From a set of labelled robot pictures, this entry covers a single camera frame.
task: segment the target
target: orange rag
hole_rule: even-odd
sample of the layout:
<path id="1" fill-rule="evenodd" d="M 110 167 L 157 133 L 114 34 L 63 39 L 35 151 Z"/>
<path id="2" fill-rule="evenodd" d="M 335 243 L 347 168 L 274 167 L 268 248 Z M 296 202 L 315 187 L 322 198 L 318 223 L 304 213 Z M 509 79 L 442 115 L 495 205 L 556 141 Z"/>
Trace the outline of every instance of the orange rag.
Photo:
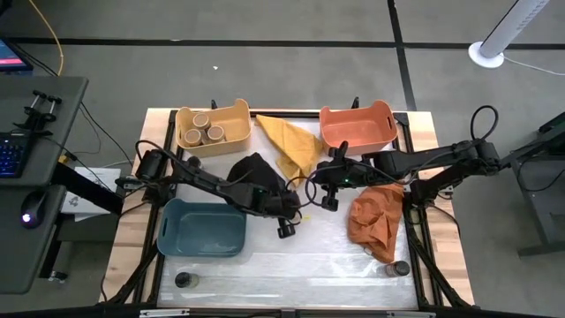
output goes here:
<path id="1" fill-rule="evenodd" d="M 354 243 L 367 247 L 374 258 L 395 260 L 396 233 L 403 213 L 403 187 L 367 187 L 351 204 L 347 235 Z"/>

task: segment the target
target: yellow cloth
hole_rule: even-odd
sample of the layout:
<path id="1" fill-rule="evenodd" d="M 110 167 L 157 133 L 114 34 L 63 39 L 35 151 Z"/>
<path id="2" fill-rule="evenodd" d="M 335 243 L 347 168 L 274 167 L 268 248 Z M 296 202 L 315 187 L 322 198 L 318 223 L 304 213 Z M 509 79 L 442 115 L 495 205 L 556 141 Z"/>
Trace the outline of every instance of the yellow cloth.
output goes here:
<path id="1" fill-rule="evenodd" d="M 281 152 L 276 165 L 286 178 L 308 177 L 316 169 L 322 145 L 314 135 L 280 118 L 257 115 L 257 122 Z M 302 181 L 299 178 L 292 184 L 298 186 Z"/>

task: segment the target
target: small cup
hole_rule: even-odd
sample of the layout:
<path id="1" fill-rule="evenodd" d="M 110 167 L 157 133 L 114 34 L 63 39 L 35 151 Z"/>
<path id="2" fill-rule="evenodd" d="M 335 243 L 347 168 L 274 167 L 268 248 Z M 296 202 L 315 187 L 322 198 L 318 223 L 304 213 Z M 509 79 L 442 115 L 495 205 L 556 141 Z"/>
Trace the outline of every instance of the small cup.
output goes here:
<path id="1" fill-rule="evenodd" d="M 210 143 L 226 141 L 226 136 L 224 134 L 223 128 L 219 125 L 213 125 L 208 128 L 208 140 L 210 141 Z"/>
<path id="2" fill-rule="evenodd" d="M 210 118 L 205 113 L 198 113 L 194 115 L 192 118 L 192 124 L 194 128 L 207 132 L 208 128 L 210 128 Z"/>
<path id="3" fill-rule="evenodd" d="M 185 141 L 188 147 L 196 147 L 202 144 L 202 132 L 198 129 L 191 129 L 185 133 Z"/>

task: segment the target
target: transparent plastic mat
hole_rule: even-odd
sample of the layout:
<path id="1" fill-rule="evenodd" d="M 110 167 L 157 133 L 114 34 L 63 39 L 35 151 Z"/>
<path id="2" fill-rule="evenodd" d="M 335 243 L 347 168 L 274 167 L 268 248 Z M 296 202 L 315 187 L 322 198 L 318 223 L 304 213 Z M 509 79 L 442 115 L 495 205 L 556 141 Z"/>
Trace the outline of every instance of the transparent plastic mat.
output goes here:
<path id="1" fill-rule="evenodd" d="M 289 119 L 316 136 L 317 119 Z M 391 145 L 383 150 L 392 149 Z M 279 173 L 276 150 L 260 127 L 252 125 L 252 146 L 248 151 L 202 158 L 203 169 L 226 178 L 234 163 L 259 153 Z M 326 155 L 321 161 L 329 160 Z M 301 202 L 307 202 L 304 182 L 298 188 Z M 346 221 L 351 202 L 363 188 L 340 190 L 339 209 L 330 212 L 314 205 L 302 208 L 303 219 L 296 235 L 279 239 L 274 218 L 247 217 L 242 252 L 226 259 L 166 257 L 158 305 L 160 307 L 294 307 L 413 309 L 418 307 L 414 279 L 387 277 L 383 263 L 365 253 L 347 238 Z M 323 192 L 319 188 L 316 201 Z M 188 185 L 180 185 L 177 197 L 189 202 L 224 202 Z M 398 228 L 396 261 L 410 263 L 404 221 Z M 200 276 L 194 288 L 179 289 L 180 272 Z"/>

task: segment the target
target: small jar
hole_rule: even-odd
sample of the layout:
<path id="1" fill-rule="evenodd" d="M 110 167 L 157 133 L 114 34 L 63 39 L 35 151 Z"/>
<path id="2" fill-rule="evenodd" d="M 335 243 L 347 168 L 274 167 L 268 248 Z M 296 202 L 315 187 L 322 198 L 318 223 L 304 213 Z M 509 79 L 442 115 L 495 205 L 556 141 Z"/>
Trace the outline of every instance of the small jar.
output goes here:
<path id="1" fill-rule="evenodd" d="M 395 261 L 385 266 L 385 273 L 389 277 L 400 277 L 410 274 L 410 265 L 406 261 Z"/>
<path id="2" fill-rule="evenodd" d="M 196 114 L 192 118 L 192 124 L 194 125 L 194 128 L 206 133 L 208 131 L 208 128 L 210 128 L 210 125 L 212 125 L 210 123 L 210 118 L 205 113 Z"/>
<path id="3" fill-rule="evenodd" d="M 194 288 L 199 283 L 200 278 L 196 274 L 181 272 L 175 277 L 175 285 L 178 288 Z"/>
<path id="4" fill-rule="evenodd" d="M 208 129 L 208 141 L 210 143 L 218 143 L 226 141 L 226 136 L 223 128 L 219 125 L 213 125 Z"/>
<path id="5" fill-rule="evenodd" d="M 188 147 L 196 147 L 202 144 L 202 132 L 198 129 L 191 129 L 185 133 L 185 141 Z"/>

